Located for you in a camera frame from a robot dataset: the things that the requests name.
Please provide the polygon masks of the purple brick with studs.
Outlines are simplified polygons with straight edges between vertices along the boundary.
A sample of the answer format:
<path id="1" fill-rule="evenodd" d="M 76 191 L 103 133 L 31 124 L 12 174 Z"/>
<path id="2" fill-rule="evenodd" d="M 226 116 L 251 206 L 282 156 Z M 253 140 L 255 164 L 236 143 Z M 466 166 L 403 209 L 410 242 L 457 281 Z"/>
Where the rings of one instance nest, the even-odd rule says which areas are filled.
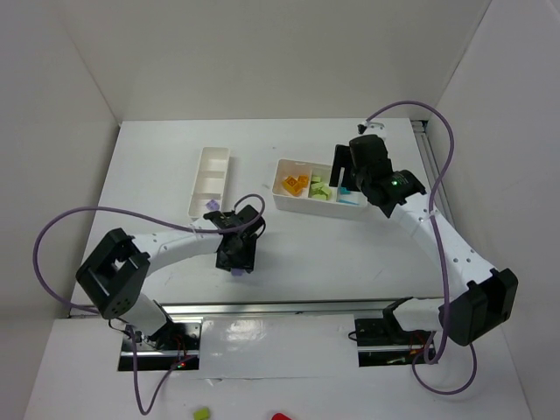
<path id="1" fill-rule="evenodd" d="M 210 212 L 219 211 L 220 210 L 220 204 L 216 200 L 211 199 L 206 203 L 206 208 Z"/>

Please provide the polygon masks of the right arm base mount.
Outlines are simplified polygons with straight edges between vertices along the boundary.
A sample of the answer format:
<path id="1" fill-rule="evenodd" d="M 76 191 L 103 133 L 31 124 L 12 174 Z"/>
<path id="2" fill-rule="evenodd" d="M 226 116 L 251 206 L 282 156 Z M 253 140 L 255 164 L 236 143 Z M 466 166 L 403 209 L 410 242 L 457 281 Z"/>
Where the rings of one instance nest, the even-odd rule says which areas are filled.
<path id="1" fill-rule="evenodd" d="M 424 364 L 425 348 L 429 350 L 431 358 L 436 355 L 435 346 L 427 346 L 429 332 L 407 332 L 397 324 L 394 311 L 407 300 L 410 297 L 396 300 L 376 317 L 357 318 L 354 321 L 354 330 L 347 337 L 358 347 L 361 368 L 410 365 L 418 355 L 417 362 Z"/>

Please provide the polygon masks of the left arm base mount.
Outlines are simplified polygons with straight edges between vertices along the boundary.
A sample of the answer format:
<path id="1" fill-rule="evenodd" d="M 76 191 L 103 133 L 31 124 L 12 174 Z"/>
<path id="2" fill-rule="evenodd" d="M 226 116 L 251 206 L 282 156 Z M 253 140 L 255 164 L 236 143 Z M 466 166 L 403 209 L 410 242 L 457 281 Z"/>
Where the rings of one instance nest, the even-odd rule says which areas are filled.
<path id="1" fill-rule="evenodd" d="M 133 327 L 134 337 L 126 326 L 111 324 L 110 328 L 123 333 L 117 370 L 131 372 L 134 367 L 133 345 L 136 345 L 136 370 L 164 372 L 172 365 L 178 371 L 197 371 L 200 368 L 200 340 L 202 318 L 174 319 L 175 331 L 167 338 L 153 341 Z"/>

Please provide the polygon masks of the orange curved brick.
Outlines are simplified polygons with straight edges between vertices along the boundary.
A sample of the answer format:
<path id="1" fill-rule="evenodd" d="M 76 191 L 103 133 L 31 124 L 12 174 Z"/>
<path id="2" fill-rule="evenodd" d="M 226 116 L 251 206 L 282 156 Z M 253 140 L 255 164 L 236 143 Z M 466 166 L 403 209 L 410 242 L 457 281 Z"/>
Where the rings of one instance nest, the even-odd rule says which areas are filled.
<path id="1" fill-rule="evenodd" d="M 291 196 L 299 197 L 304 189 L 304 186 L 297 178 L 289 176 L 282 181 L 283 189 Z"/>

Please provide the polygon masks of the pale lime square brick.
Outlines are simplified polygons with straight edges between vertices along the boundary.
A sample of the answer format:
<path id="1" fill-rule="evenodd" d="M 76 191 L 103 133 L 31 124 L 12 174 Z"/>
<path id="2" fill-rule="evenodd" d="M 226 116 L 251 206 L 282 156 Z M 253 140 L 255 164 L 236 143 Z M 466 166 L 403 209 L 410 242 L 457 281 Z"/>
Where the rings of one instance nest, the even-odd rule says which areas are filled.
<path id="1" fill-rule="evenodd" d="M 323 186 L 322 183 L 310 184 L 309 197 L 312 198 L 318 195 L 319 189 Z"/>

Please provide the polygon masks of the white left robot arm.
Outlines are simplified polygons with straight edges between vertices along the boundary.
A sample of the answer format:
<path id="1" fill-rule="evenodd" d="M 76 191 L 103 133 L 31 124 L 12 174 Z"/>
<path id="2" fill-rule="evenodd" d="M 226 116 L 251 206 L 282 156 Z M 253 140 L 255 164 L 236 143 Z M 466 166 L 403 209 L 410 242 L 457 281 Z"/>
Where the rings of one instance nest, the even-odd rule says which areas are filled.
<path id="1" fill-rule="evenodd" d="M 186 337 L 163 306 L 143 292 L 154 272 L 198 256 L 214 256 L 226 272 L 254 270 L 256 242 L 265 220 L 251 205 L 239 211 L 213 211 L 187 231 L 126 234 L 116 228 L 104 235 L 76 272 L 76 280 L 106 320 L 120 319 L 156 348 Z"/>

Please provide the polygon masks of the orange two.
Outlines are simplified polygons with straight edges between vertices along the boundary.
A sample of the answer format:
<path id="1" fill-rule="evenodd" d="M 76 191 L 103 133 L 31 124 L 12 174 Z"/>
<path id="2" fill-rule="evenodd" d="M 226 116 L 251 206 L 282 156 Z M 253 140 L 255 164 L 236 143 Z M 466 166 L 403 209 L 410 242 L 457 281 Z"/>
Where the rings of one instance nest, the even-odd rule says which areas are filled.
<path id="1" fill-rule="evenodd" d="M 302 187 L 307 187 L 309 185 L 309 177 L 308 176 L 301 175 L 301 176 L 298 177 L 297 181 Z"/>

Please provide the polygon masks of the lime two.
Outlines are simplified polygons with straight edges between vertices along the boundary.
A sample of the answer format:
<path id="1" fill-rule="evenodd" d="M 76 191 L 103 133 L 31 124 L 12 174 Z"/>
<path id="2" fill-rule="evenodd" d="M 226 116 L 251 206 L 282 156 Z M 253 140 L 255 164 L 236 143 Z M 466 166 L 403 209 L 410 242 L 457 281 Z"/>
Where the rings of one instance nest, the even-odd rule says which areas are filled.
<path id="1" fill-rule="evenodd" d="M 333 196 L 333 190 L 328 185 L 323 185 L 318 190 L 318 195 L 321 197 L 322 200 L 330 200 Z"/>

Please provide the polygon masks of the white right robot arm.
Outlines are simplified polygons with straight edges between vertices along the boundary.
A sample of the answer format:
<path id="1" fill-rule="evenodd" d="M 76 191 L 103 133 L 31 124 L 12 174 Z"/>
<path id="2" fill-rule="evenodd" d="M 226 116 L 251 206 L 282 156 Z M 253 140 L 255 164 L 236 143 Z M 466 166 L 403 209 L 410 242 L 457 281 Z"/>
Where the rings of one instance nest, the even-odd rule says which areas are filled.
<path id="1" fill-rule="evenodd" d="M 408 170 L 394 170 L 384 141 L 358 136 L 334 149 L 331 186 L 361 193 L 397 223 L 441 269 L 441 298 L 404 297 L 383 317 L 398 332 L 441 332 L 466 347 L 507 321 L 518 279 L 496 269 L 463 239 L 430 201 L 421 181 Z"/>

